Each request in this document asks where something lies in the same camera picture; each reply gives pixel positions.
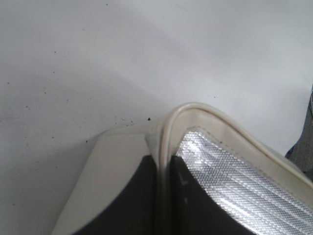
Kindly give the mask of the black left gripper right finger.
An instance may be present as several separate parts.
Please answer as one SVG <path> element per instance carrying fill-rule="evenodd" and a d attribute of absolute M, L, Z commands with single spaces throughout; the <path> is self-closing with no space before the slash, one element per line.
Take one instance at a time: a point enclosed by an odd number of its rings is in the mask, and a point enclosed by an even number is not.
<path fill-rule="evenodd" d="M 171 234 L 254 235 L 207 195 L 184 160 L 172 156 L 169 165 Z"/>

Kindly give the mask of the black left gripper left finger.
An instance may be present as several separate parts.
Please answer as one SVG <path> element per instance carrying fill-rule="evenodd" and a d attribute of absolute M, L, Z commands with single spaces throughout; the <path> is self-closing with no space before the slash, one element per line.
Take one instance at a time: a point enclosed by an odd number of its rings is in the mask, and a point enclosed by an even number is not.
<path fill-rule="evenodd" d="M 155 233 L 157 168 L 144 156 L 131 180 L 82 235 L 153 235 Z"/>

